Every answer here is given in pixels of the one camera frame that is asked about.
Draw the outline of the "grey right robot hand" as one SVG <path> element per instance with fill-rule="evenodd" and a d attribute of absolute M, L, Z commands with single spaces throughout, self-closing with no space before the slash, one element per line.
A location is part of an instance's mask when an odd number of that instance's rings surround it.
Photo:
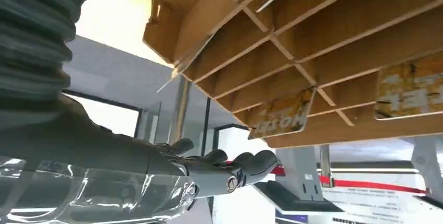
<path fill-rule="evenodd" d="M 162 223 L 277 165 L 269 150 L 228 162 L 222 150 L 185 157 L 192 148 L 115 134 L 65 95 L 1 99 L 1 223 Z"/>

